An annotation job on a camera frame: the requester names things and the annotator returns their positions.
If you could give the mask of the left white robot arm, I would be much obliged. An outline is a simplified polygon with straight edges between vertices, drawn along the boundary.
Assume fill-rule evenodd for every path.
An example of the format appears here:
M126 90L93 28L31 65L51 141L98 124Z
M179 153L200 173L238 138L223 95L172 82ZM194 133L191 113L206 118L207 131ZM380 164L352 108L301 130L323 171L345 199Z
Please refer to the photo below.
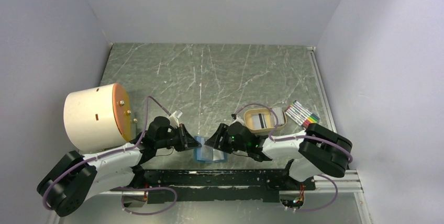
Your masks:
M148 188L151 183L142 164L154 158L158 150L183 152L201 146L184 124L174 127L169 118L158 116L147 130L122 146L93 154L66 153L38 184L37 193L44 207L65 217L102 192Z

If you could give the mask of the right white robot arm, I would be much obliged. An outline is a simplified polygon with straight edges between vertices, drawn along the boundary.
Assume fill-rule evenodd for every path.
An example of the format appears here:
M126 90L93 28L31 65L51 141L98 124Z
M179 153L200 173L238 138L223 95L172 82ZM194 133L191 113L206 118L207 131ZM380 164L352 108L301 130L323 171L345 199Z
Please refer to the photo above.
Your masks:
M288 189L319 174L342 178L353 161L351 141L316 123L284 136L257 135L240 122L220 124L204 144L224 153L244 152L257 162L290 158L282 176Z

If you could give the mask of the blue leather card holder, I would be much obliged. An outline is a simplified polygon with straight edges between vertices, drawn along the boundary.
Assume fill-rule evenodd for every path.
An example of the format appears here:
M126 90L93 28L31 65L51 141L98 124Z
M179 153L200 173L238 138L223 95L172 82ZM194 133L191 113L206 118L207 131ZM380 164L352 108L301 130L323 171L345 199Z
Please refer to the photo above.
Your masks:
M195 136L201 147L194 149L194 160L201 163L221 163L227 161L227 153L204 145L207 137Z

